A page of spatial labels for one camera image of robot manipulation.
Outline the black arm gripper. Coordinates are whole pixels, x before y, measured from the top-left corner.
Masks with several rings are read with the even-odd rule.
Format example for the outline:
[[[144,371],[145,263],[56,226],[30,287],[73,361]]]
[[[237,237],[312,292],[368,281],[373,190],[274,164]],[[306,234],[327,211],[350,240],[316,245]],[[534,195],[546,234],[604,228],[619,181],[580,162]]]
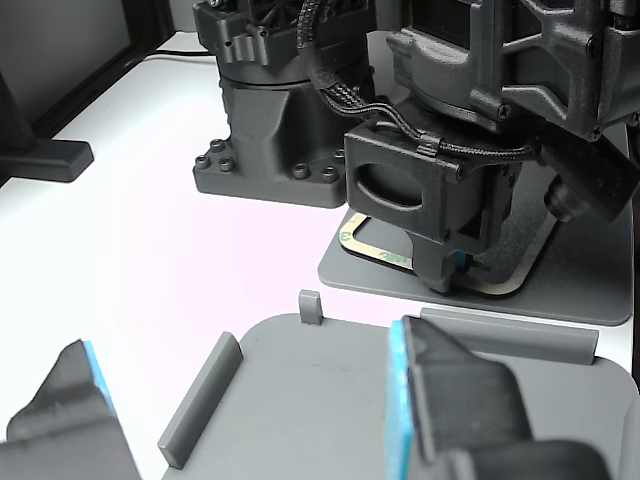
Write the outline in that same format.
[[[412,269],[428,289],[447,294],[459,270],[492,272],[474,255],[499,241],[519,163],[430,156],[374,121],[348,132],[344,150],[349,206],[413,235]]]

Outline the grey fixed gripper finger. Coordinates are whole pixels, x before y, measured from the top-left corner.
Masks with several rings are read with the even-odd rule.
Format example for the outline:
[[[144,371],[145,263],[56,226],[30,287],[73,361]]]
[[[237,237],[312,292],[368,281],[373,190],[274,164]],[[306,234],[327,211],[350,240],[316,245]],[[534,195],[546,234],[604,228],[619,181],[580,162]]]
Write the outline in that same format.
[[[1,477],[141,477],[91,342],[64,347],[34,397],[10,419]]]
[[[387,337],[385,476],[527,479],[534,441],[518,381],[427,320]]]

